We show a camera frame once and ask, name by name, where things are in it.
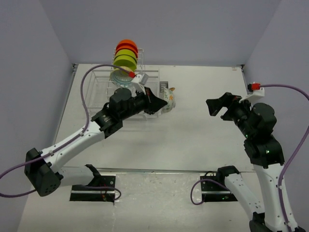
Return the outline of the white floral ceramic bowl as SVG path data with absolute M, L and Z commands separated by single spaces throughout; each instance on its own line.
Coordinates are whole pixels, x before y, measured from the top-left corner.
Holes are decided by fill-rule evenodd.
M 170 91 L 169 88 L 164 89 L 164 92 L 162 93 L 163 100 L 167 102 L 167 105 L 165 105 L 161 109 L 162 114 L 169 113 L 176 107 L 176 100 L 174 91 Z

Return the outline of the yellow sun pattern bowl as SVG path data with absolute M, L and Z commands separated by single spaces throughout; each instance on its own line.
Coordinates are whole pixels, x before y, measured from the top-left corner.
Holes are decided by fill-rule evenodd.
M 121 66 L 110 73 L 110 81 L 117 87 L 131 87 L 132 77 L 129 76 L 132 70 L 129 67 Z

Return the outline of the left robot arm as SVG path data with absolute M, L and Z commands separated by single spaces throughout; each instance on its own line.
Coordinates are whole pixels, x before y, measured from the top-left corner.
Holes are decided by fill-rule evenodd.
M 101 175 L 93 165 L 78 168 L 64 168 L 64 165 L 88 147 L 120 130 L 125 119 L 140 112 L 153 115 L 166 105 L 167 102 L 155 96 L 148 87 L 144 92 L 137 92 L 135 97 L 129 89 L 119 88 L 79 131 L 49 148 L 28 151 L 25 175 L 41 197 L 62 186 L 112 190 L 111 187 L 100 186 Z

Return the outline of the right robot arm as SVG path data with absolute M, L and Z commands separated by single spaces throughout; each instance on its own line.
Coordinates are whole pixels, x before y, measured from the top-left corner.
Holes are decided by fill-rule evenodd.
M 235 196 L 249 218 L 252 232 L 303 232 L 293 215 L 287 196 L 283 170 L 287 167 L 283 149 L 273 136 L 277 122 L 274 109 L 265 103 L 251 105 L 248 99 L 225 93 L 206 100 L 209 114 L 232 121 L 244 135 L 244 150 L 258 177 L 263 200 L 260 202 L 244 183 L 235 166 L 218 168 L 215 184 Z

